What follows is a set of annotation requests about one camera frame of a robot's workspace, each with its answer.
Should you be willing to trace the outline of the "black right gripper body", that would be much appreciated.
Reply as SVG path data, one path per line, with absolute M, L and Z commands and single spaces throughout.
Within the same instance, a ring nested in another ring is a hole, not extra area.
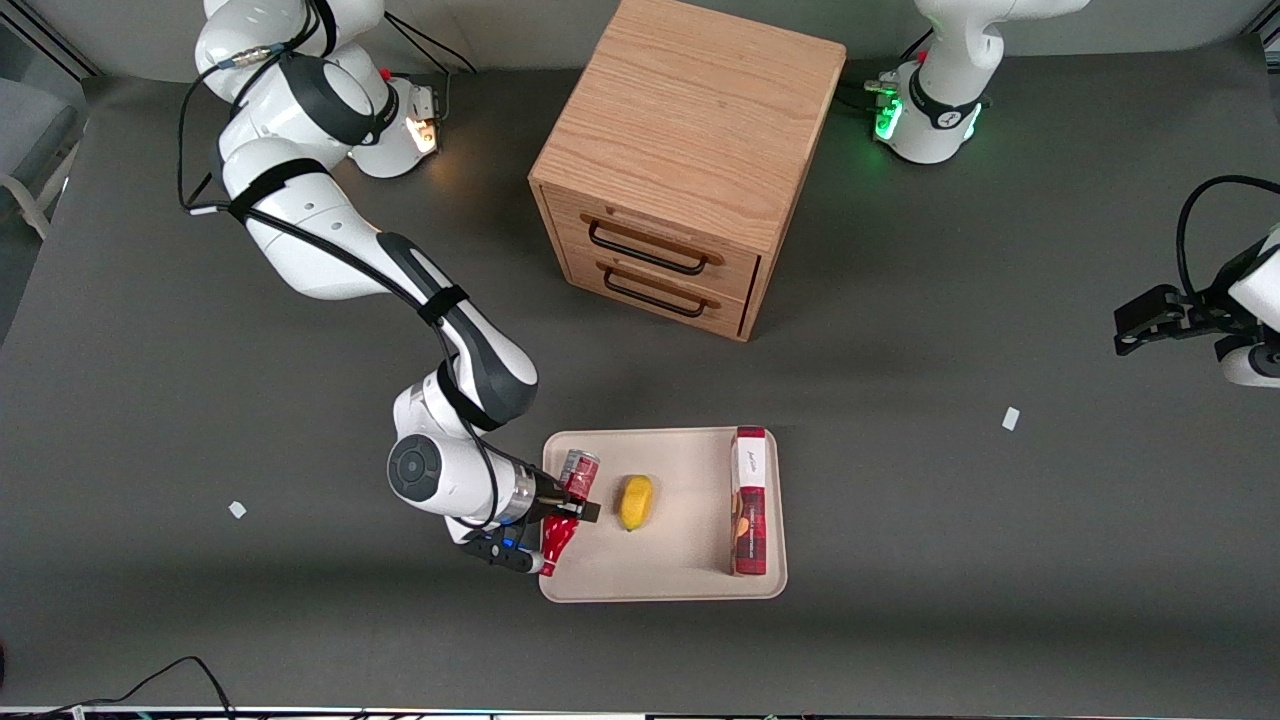
M 536 468 L 522 468 L 522 479 L 529 486 L 530 503 L 520 523 L 531 525 L 547 518 L 571 519 L 571 493 L 552 477 Z

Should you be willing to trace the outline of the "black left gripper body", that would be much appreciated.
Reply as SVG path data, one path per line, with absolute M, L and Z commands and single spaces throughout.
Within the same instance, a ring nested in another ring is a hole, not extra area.
M 1251 338 L 1251 313 L 1229 293 L 1249 266 L 1251 263 L 1225 263 L 1208 286 L 1196 290 L 1187 263 L 1178 264 L 1184 295 L 1190 300 L 1199 324 L 1212 325 L 1224 334 Z

